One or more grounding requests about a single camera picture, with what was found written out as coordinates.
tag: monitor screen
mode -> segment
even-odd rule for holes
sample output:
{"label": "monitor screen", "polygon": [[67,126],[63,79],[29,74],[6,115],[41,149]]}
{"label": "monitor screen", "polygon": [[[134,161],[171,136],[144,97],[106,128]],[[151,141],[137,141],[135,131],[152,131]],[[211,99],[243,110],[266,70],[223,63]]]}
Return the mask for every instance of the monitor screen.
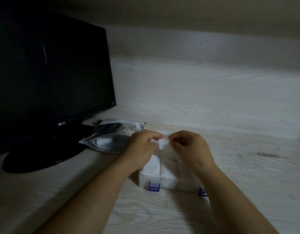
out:
{"label": "monitor screen", "polygon": [[115,105],[103,28],[0,6],[0,152]]}

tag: monitor stand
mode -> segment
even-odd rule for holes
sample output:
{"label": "monitor stand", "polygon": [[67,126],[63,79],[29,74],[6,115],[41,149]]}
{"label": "monitor stand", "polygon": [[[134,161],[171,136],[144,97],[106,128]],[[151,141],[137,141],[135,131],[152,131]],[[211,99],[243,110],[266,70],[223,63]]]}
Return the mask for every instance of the monitor stand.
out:
{"label": "monitor stand", "polygon": [[3,170],[28,173],[61,163],[88,148],[78,141],[92,132],[93,126],[70,124],[38,136],[12,149],[4,159]]}

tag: hand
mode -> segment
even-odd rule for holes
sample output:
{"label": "hand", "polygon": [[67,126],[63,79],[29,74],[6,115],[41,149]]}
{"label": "hand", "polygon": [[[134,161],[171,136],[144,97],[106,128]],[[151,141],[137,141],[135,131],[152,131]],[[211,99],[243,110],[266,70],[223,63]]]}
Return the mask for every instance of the hand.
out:
{"label": "hand", "polygon": [[169,139],[175,152],[192,173],[216,167],[210,148],[201,135],[182,130],[171,134]]}
{"label": "hand", "polygon": [[125,161],[130,173],[133,173],[146,165],[155,151],[157,145],[151,143],[151,139],[159,140],[163,137],[163,134],[149,130],[135,132],[119,159]]}

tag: plastic bag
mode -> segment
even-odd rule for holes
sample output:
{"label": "plastic bag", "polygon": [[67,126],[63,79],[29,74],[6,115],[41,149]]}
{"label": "plastic bag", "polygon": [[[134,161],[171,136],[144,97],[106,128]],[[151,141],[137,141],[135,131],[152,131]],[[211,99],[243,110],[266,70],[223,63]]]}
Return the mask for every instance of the plastic bag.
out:
{"label": "plastic bag", "polygon": [[122,119],[97,120],[93,133],[79,143],[104,153],[121,153],[129,137],[136,131],[142,131],[144,124]]}

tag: wooden desk surface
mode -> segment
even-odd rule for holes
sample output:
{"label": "wooden desk surface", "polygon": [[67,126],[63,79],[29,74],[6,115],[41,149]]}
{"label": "wooden desk surface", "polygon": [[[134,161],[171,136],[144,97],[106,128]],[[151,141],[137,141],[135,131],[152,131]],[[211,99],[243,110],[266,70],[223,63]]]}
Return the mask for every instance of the wooden desk surface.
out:
{"label": "wooden desk surface", "polygon": [[[300,233],[300,141],[160,124],[149,130],[191,130],[209,143],[218,166],[281,233]],[[50,168],[26,174],[1,169],[0,234],[32,233],[115,155],[86,149]],[[216,233],[207,199],[194,193],[125,182],[104,233]]]}

